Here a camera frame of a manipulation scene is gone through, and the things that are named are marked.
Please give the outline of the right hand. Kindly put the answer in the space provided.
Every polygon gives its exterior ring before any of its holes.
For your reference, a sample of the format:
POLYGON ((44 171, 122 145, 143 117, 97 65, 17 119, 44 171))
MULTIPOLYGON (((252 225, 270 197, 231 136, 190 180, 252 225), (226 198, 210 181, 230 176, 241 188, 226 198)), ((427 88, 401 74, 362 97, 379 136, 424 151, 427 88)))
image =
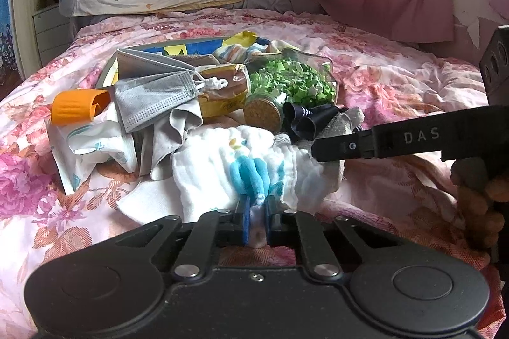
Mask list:
POLYGON ((456 160, 451 181, 457 187, 457 208, 465 221, 469 244, 473 249, 491 249, 505 226, 497 204, 508 203, 508 176, 487 178, 481 158, 456 160))

